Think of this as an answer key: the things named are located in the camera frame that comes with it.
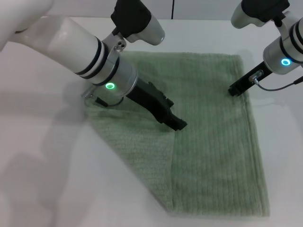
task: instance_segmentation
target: white tabletop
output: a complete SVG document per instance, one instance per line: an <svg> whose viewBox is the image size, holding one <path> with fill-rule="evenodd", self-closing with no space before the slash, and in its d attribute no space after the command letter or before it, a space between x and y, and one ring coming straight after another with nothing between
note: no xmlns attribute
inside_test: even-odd
<svg viewBox="0 0 303 227"><path fill-rule="evenodd" d="M101 40L114 27L110 19L75 20ZM247 72L279 36L273 24L237 30L229 21L160 23L166 32L160 46L138 41L127 50L239 54ZM271 216L194 219L166 213L83 119L85 81L12 43L0 54L0 75L1 227L302 226L303 85L250 89ZM277 88L302 75L300 68L261 84Z"/></svg>

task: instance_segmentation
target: green towel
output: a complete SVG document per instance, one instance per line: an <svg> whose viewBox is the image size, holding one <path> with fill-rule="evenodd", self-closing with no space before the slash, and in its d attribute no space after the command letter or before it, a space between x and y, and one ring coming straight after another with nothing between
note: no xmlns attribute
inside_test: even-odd
<svg viewBox="0 0 303 227"><path fill-rule="evenodd" d="M188 123L174 132L125 99L106 109L86 100L93 127L170 212L268 216L269 203L248 94L228 87L243 75L239 56L125 52ZM115 103L103 89L95 95Z"/></svg>

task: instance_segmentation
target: ribbed towel texture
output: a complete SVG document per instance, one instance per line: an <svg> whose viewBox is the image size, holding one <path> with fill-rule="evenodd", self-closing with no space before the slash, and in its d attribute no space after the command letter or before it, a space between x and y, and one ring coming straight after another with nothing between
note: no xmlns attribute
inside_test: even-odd
<svg viewBox="0 0 303 227"><path fill-rule="evenodd" d="M125 99L106 109L86 100L92 126L170 212L268 216L269 203L248 94L231 97L243 75L239 56L125 52L188 123L174 132ZM95 95L115 103L103 89Z"/></svg>

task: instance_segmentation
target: white wall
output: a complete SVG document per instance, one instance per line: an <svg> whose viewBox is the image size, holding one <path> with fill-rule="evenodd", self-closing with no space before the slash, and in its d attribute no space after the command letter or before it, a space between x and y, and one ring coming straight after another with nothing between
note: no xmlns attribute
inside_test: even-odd
<svg viewBox="0 0 303 227"><path fill-rule="evenodd" d="M303 17L303 0L289 0L289 8ZM173 0L142 0L158 19L170 19ZM174 19L229 20L241 0L175 0ZM116 0L55 0L50 14L110 17Z"/></svg>

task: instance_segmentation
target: black band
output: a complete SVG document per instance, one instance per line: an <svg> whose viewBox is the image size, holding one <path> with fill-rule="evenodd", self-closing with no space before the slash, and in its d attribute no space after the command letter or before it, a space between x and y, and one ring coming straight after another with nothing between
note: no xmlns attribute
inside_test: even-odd
<svg viewBox="0 0 303 227"><path fill-rule="evenodd" d="M297 37L298 37L300 43L303 45L303 38L302 38L301 33L300 33L300 30L299 30L299 23L300 23L300 21L301 21L301 20L299 20L299 22L297 22L297 23L295 24L295 33L297 34Z"/></svg>
<svg viewBox="0 0 303 227"><path fill-rule="evenodd" d="M81 72L75 72L75 74L77 74L78 76L83 75L83 74L87 73L88 71L90 71L91 68L96 64L97 60L99 59L99 56L101 54L102 44L101 44L101 41L97 37L96 37L96 39L98 41L98 48L97 48L95 57L93 58L91 63L88 65L88 67L86 67L85 70L82 70Z"/></svg>
<svg viewBox="0 0 303 227"><path fill-rule="evenodd" d="M296 59L292 58L285 50L284 46L283 46L283 41L282 41L282 37L280 38L280 48L283 52L283 54L285 55L285 57L287 57L289 60L291 60L294 63L297 64L303 64L303 61L297 61Z"/></svg>
<svg viewBox="0 0 303 227"><path fill-rule="evenodd" d="M95 85L96 86L102 86L102 85L107 84L114 77L114 75L116 74L116 72L118 70L118 67L119 67L119 64L120 64L120 58L117 59L117 61L115 63L115 66L114 66L113 70L110 72L109 76L105 80L103 80L101 83L95 84Z"/></svg>
<svg viewBox="0 0 303 227"><path fill-rule="evenodd" d="M95 71L93 71L91 74L89 74L88 76L85 76L85 77L82 77L83 79L91 79L93 78L95 75L97 75L101 69L103 68L106 60L107 60L107 56L108 56L108 48L107 48L107 45L105 43L103 43L104 45L104 54L103 54L103 57L102 57L102 60L99 64L99 66L95 69Z"/></svg>
<svg viewBox="0 0 303 227"><path fill-rule="evenodd" d="M297 44L297 42L294 39L294 25L289 30L289 37L290 37L290 40L292 41L292 44L295 47L295 49L298 52L300 52L301 54L303 54L303 50L301 49L301 47Z"/></svg>

